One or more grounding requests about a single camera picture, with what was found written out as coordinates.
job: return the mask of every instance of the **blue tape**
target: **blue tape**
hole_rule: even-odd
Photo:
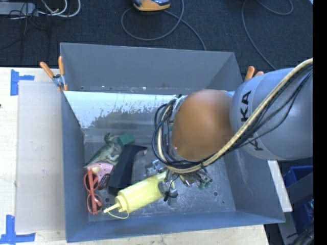
[[[19,72],[11,69],[11,87],[10,87],[10,95],[18,95],[18,82],[20,80],[34,81],[34,76],[19,76]]]
[[[35,239],[35,233],[16,235],[15,232],[15,217],[11,215],[6,216],[6,234],[0,237],[0,244],[15,245],[17,242],[31,242]]]

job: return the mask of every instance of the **kuka logo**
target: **kuka logo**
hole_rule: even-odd
[[[248,120],[248,118],[249,118],[249,116],[246,116],[246,114],[247,114],[247,112],[248,112],[248,105],[249,105],[249,95],[251,94],[251,92],[252,91],[248,91],[247,93],[245,93],[243,96],[242,96],[242,101],[241,101],[241,103],[242,104],[245,104],[246,105],[246,109],[245,110],[243,110],[242,109],[242,107],[241,107],[241,123],[244,123],[246,120]],[[256,151],[262,151],[263,149],[262,148],[260,148],[259,146],[258,146],[258,142],[256,141],[256,140],[249,140],[248,139],[248,141],[249,141],[249,143],[251,144],[251,145],[253,145],[254,146],[254,149],[256,150]]]

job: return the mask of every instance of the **orange handle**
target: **orange handle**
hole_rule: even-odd
[[[257,76],[260,76],[260,75],[263,75],[264,74],[264,72],[263,71],[258,71],[256,74],[255,74],[255,76],[254,77],[257,77]]]
[[[247,80],[251,79],[253,77],[254,71],[255,71],[254,67],[249,66],[244,80],[247,81]]]
[[[58,58],[58,66],[59,66],[60,74],[64,75],[65,74],[65,68],[63,67],[62,56],[59,56],[59,58]]]
[[[46,63],[40,62],[40,67],[46,72],[46,74],[52,79],[55,75]]]

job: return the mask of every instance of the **yellow cable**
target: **yellow cable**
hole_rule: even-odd
[[[114,217],[114,218],[118,218],[118,219],[127,219],[128,216],[129,216],[129,213],[128,213],[128,212],[127,212],[127,216],[126,216],[126,217],[119,217],[119,216],[113,215],[113,214],[111,214],[109,211],[107,211],[107,213],[108,213],[110,216],[112,216],[112,217]]]
[[[109,208],[106,208],[105,210],[103,210],[104,213],[108,213],[110,216],[114,217],[114,218],[118,218],[118,219],[127,219],[128,216],[129,216],[129,213],[127,211],[127,216],[126,217],[120,217],[120,216],[116,216],[116,215],[113,215],[110,213],[110,210],[113,210],[113,209],[117,209],[120,207],[120,204],[119,203],[116,203],[114,205],[112,205],[111,207]]]
[[[274,89],[271,90],[271,92],[264,98],[264,100],[257,106],[257,108],[254,110],[254,112],[249,116],[248,120],[244,122],[244,124],[239,128],[239,130],[236,132],[236,134],[228,141],[223,148],[221,148],[219,151],[217,151],[213,156],[211,156],[209,159],[204,161],[202,164],[195,165],[190,168],[186,169],[178,169],[175,167],[167,166],[168,169],[170,169],[173,172],[179,173],[179,174],[187,174],[196,172],[197,170],[200,170],[203,166],[208,166],[212,163],[214,163],[216,160],[218,160],[239,138],[240,136],[245,132],[245,130],[251,125],[253,120],[260,114],[260,112],[263,110],[263,108],[271,101],[271,99],[278,93],[280,88],[282,88],[288,80],[290,80],[295,73],[297,73],[299,70],[307,66],[308,64],[313,62],[313,58],[308,59],[302,63],[300,63],[298,66],[296,66],[293,70],[291,70],[276,86]]]

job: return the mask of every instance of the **green object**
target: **green object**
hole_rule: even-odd
[[[210,181],[208,181],[206,184],[205,184],[205,187],[206,188],[209,188],[210,185],[212,184],[213,180],[211,179]]]
[[[117,141],[118,141],[120,147],[123,148],[127,144],[134,143],[135,142],[135,138],[134,138],[134,136],[130,132],[127,132],[127,133],[124,133],[124,134],[120,135],[118,137],[118,140]]]
[[[203,190],[205,188],[205,183],[204,182],[200,182],[199,188],[200,188],[200,190]]]

